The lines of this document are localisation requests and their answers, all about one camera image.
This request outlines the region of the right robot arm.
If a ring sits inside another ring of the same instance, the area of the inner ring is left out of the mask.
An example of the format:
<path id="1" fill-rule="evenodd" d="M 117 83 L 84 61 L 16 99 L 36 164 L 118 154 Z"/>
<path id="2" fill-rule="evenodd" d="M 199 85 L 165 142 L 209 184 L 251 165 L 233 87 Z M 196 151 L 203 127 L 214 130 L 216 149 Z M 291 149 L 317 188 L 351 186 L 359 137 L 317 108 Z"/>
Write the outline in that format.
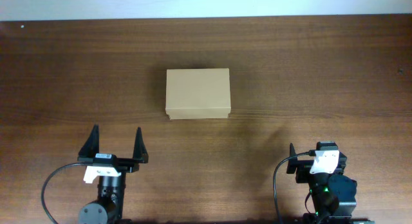
<path id="1" fill-rule="evenodd" d="M 368 224 L 367 218 L 352 218 L 357 206 L 357 181 L 344 175 L 347 157 L 335 142 L 317 142 L 314 150 L 306 152 L 311 160 L 300 160 L 290 144 L 286 172 L 295 175 L 295 182 L 306 184 L 305 200 L 312 200 L 314 211 L 303 214 L 303 223 Z"/>

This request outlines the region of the brown cardboard box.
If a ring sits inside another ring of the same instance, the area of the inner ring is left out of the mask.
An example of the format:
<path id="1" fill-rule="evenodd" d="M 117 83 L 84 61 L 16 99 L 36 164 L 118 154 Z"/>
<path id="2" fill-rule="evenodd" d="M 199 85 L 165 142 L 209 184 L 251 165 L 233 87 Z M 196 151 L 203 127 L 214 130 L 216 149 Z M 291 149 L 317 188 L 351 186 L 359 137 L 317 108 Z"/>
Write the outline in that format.
<path id="1" fill-rule="evenodd" d="M 165 112 L 171 120 L 228 118 L 228 68 L 167 70 Z"/>

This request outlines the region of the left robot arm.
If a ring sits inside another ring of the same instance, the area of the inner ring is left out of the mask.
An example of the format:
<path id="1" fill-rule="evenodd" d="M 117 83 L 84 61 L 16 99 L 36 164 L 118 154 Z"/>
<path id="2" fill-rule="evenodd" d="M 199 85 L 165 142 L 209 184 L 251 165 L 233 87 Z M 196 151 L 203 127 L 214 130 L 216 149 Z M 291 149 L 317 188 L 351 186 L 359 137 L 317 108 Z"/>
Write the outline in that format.
<path id="1" fill-rule="evenodd" d="M 93 129 L 78 153 L 77 160 L 86 164 L 83 181 L 91 184 L 97 178 L 97 199 L 79 211 L 78 223 L 118 223 L 122 220 L 126 174 L 139 170 L 141 163 L 149 161 L 142 138 L 142 130 L 136 130 L 133 155 L 119 158 L 114 154 L 99 152 L 99 128 Z"/>

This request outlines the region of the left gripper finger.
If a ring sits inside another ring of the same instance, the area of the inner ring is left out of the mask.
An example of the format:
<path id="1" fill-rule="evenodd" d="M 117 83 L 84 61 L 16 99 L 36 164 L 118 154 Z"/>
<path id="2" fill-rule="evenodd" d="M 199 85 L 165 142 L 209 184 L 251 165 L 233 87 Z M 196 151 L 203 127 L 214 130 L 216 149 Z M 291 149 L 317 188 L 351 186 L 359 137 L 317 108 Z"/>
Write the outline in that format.
<path id="1" fill-rule="evenodd" d="M 94 158 L 99 153 L 99 128 L 94 125 L 91 133 L 78 153 L 78 158 Z"/>
<path id="2" fill-rule="evenodd" d="M 135 144 L 133 149 L 133 159 L 134 160 L 148 160 L 149 155 L 142 137 L 142 130 L 138 127 L 136 131 Z"/>

